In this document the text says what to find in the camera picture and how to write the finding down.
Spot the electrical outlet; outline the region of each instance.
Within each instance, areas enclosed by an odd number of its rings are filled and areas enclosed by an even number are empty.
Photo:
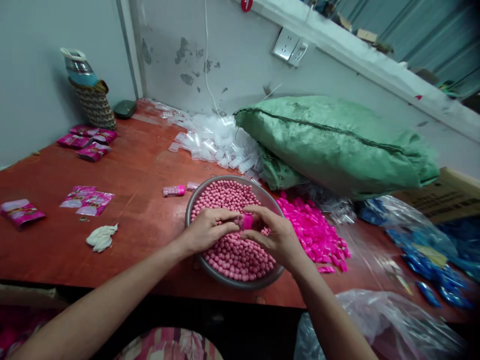
[[[300,36],[283,27],[278,34],[272,54],[288,62],[299,40]]]
[[[288,63],[294,67],[298,67],[308,48],[309,43],[305,39],[300,39],[296,44],[295,49],[293,49],[293,53],[291,54]]]

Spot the thermos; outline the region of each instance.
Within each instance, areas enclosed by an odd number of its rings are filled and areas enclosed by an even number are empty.
[[[79,50],[64,47],[60,51],[65,57],[65,67],[70,79],[78,85],[95,86],[99,79],[88,63],[85,54]]]

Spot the wicker bottle holder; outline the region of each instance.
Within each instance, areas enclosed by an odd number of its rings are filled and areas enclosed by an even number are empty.
[[[117,122],[114,112],[107,100],[109,87],[103,80],[99,80],[95,86],[79,85],[68,78],[70,84],[75,88],[76,94],[83,108],[90,119],[90,122],[99,128],[116,130]]]

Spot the red table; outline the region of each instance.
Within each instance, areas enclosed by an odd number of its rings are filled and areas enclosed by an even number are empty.
[[[183,129],[168,124],[147,100],[138,100],[130,120],[118,120],[112,152],[97,163],[79,159],[76,151],[50,145],[0,172],[0,202],[29,199],[47,217],[17,231],[0,218],[0,279],[95,288],[172,241],[184,229],[191,193],[163,198],[162,187],[201,183],[235,174],[215,163],[191,160],[185,150],[169,152]],[[59,205],[73,186],[96,186],[115,197],[101,216],[82,215]],[[93,253],[85,239],[96,228],[118,223],[112,247]],[[400,260],[401,251],[383,231],[358,220],[338,226],[349,244],[349,272],[325,274],[334,293],[349,289],[393,291],[432,315],[463,322],[467,313],[442,303],[431,307],[415,285],[420,280]],[[402,279],[409,290],[401,283]],[[288,272],[258,291],[225,287],[189,258],[177,265],[154,289],[157,294],[304,308],[300,291]]]

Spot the patterned clothing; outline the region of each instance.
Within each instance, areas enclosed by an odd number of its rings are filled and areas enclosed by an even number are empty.
[[[223,360],[213,343],[198,332],[157,327],[130,342],[115,360]]]

